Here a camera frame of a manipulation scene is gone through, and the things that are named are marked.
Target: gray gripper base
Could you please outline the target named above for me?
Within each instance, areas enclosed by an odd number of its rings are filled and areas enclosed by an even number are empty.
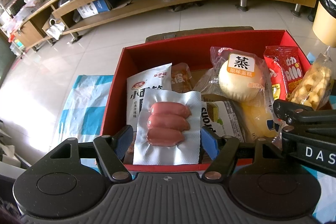
[[[24,224],[313,224],[313,217],[273,221],[238,208],[218,184],[202,182],[196,173],[139,173],[110,188],[91,210],[67,219],[45,220],[25,215]]]

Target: red cardboard box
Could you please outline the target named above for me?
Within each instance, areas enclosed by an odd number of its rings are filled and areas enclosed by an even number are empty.
[[[127,78],[160,65],[184,62],[191,71],[212,68],[210,47],[230,47],[263,58],[266,46],[297,46],[285,30],[251,30],[220,32],[177,37],[124,48],[121,52],[107,101],[102,135],[114,135],[126,125]],[[298,56],[305,73],[310,63],[299,48]],[[205,170],[208,165],[138,166],[126,165],[129,170],[151,172],[182,172]]]

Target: cake label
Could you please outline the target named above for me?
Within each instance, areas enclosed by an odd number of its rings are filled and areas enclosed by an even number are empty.
[[[253,57],[231,53],[227,64],[227,71],[237,75],[254,77],[255,60]]]

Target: tile floor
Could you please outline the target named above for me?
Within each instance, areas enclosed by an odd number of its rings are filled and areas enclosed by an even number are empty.
[[[10,70],[0,88],[0,119],[13,139],[16,151],[34,163],[50,149],[65,100],[78,75],[113,75],[123,47],[144,43],[154,34],[187,29],[252,26],[254,29],[286,29],[305,54],[317,56],[326,49],[307,19],[293,16],[292,4],[249,0],[249,11],[236,10],[238,0],[211,0],[201,7],[172,13],[167,9],[135,15],[86,31],[70,45],[70,35],[54,47],[44,45]]]

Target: yellow trash can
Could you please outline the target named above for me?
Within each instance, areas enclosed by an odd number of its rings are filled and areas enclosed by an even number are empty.
[[[319,0],[313,31],[324,44],[336,47],[336,0]]]

